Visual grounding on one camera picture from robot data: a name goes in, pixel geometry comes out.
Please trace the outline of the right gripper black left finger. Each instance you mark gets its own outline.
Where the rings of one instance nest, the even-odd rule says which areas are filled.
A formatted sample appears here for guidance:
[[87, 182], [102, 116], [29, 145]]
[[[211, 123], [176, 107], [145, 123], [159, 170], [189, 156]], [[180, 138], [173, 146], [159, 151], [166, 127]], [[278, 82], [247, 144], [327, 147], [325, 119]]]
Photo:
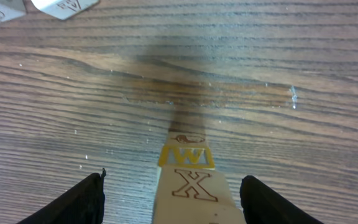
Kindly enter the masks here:
[[105, 169], [90, 174], [18, 224], [102, 224], [105, 176]]

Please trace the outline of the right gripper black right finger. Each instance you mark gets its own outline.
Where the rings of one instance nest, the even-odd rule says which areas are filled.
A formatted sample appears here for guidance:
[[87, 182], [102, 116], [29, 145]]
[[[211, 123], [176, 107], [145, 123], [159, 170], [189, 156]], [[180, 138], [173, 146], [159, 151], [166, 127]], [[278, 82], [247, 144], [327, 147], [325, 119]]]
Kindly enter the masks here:
[[242, 179], [239, 193], [247, 224], [323, 224], [252, 175]]

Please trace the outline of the white green grid block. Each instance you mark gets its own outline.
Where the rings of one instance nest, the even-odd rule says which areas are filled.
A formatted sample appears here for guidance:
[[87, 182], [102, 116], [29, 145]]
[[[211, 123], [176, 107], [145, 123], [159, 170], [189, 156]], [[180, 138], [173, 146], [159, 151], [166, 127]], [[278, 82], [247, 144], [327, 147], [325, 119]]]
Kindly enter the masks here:
[[213, 170], [162, 167], [153, 224], [245, 224], [224, 174]]

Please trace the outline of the yellow wooden block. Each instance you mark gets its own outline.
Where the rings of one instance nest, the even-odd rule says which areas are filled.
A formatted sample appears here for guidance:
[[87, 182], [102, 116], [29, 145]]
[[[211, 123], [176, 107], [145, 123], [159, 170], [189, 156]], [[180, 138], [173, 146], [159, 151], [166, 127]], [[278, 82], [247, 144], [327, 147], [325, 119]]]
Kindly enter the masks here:
[[158, 166], [165, 165], [192, 169], [215, 170], [212, 151], [208, 146], [175, 146], [162, 148]]

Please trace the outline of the white animal picture block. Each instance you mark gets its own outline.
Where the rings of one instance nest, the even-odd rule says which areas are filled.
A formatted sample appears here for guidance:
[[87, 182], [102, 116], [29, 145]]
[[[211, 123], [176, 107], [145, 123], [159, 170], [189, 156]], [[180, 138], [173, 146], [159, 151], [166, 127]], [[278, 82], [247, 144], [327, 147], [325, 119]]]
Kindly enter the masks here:
[[170, 146], [208, 146], [205, 135], [194, 133], [169, 132], [165, 145]]

